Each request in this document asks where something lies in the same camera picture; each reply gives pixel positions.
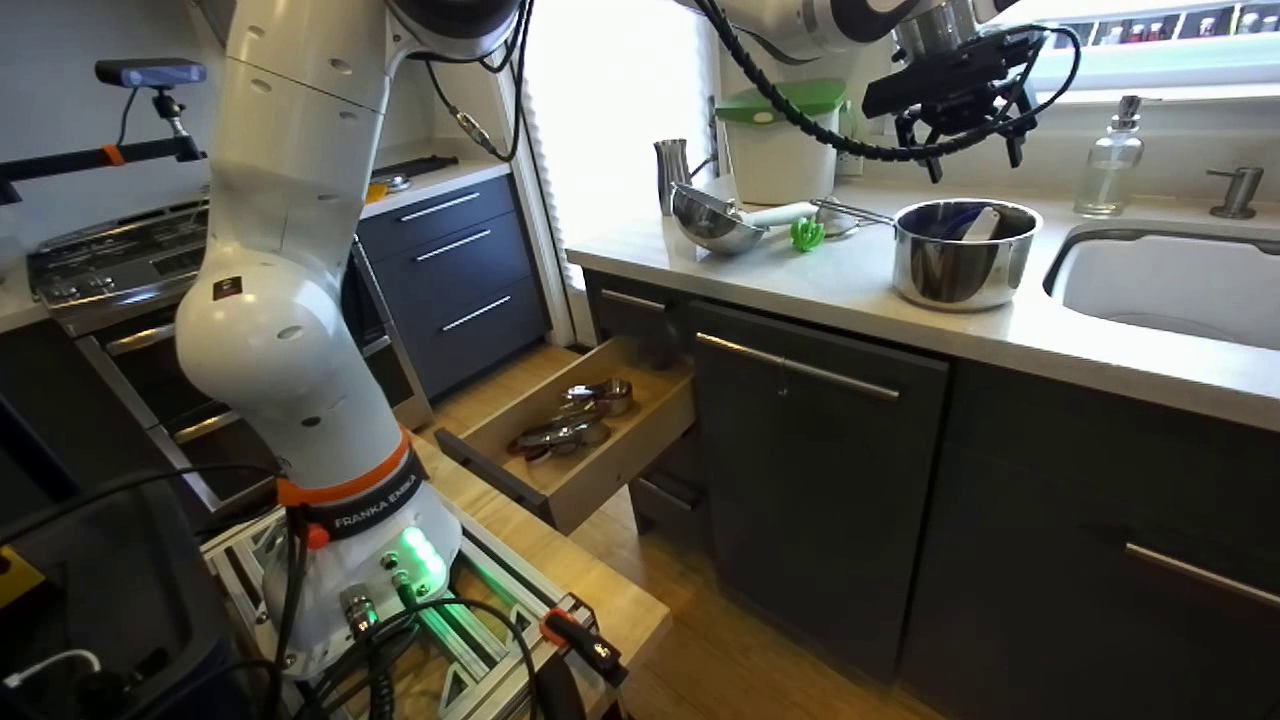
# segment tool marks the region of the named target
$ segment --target open drawer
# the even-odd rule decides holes
[[[464,434],[440,427],[435,438],[446,456],[471,469],[552,526],[572,531],[691,427],[691,373],[686,363],[650,366],[638,356],[641,351],[626,339],[607,339],[552,379],[516,397],[482,427]],[[560,409],[568,383],[605,379],[627,379],[638,401],[627,411],[605,420],[612,427],[607,438],[572,456],[541,459],[508,451],[524,427],[543,425]]]

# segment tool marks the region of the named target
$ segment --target kitchen counter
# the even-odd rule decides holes
[[[404,204],[422,204],[422,200],[431,200],[431,197],[446,197],[446,190],[455,190],[455,188],[469,188],[469,183],[486,183],[491,177],[508,177],[508,164],[459,161],[459,164],[447,164],[447,166],[435,166],[435,172],[424,172],[424,177],[409,178],[409,188],[399,188],[399,190],[369,200],[361,221],[364,216],[385,216],[385,211],[395,211]]]
[[[930,190],[836,190],[859,208],[897,211]],[[980,361],[1029,374],[1070,379],[1165,409],[1222,415],[1280,432],[1280,351],[1094,320],[1043,290],[1043,273],[1073,223],[1070,204],[1019,200],[1043,216],[1029,273],[1009,308],[930,312],[894,290],[894,229],[870,223],[796,254],[768,239],[745,254],[710,254],[679,223],[651,211],[650,223],[612,235],[582,235],[568,259],[593,273],[645,281],[740,308],[759,308],[857,336],[875,336],[955,361]],[[1133,208],[1130,221],[1198,221],[1183,208]],[[1275,221],[1218,221],[1234,231],[1274,231]]]

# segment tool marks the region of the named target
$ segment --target oven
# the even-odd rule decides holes
[[[204,259],[204,204],[117,221],[32,252],[32,290],[154,443],[184,473],[217,517],[274,504],[274,449],[222,401],[209,401],[177,361],[177,303]],[[424,427],[430,401],[404,373],[369,263],[354,252],[339,308],[399,425]]]

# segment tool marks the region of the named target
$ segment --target stainless steel sink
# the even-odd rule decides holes
[[[1075,223],[1043,290],[1117,324],[1280,346],[1280,235],[1256,223]]]

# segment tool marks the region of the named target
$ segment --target soap dispenser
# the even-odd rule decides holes
[[[1114,124],[1094,139],[1085,188],[1075,197],[1080,216],[1122,216],[1133,197],[1138,164],[1144,161],[1140,139],[1140,97],[1122,97],[1122,113]]]

